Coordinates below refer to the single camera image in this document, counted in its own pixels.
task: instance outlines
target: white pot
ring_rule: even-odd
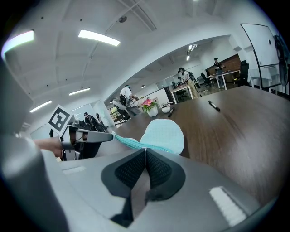
[[[158,114],[157,106],[153,106],[153,108],[151,108],[149,111],[147,111],[147,113],[150,117],[156,116]]]
[[[161,108],[163,113],[168,113],[170,111],[170,106]]]

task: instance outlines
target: hand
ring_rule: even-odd
[[[61,159],[63,158],[63,147],[59,137],[34,140],[34,142],[39,147],[39,149],[52,151],[56,157],[60,157]]]

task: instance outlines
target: pink flower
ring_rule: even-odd
[[[152,104],[152,100],[149,98],[149,99],[146,99],[142,105],[150,106],[151,104]]]

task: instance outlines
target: whiteboard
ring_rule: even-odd
[[[259,65],[279,63],[274,37],[267,26],[255,24],[241,24],[246,31],[254,50],[256,51]]]

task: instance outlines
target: smoke detector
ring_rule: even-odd
[[[124,22],[126,22],[126,20],[127,20],[126,16],[122,16],[122,17],[119,18],[119,22],[120,23],[124,23]]]

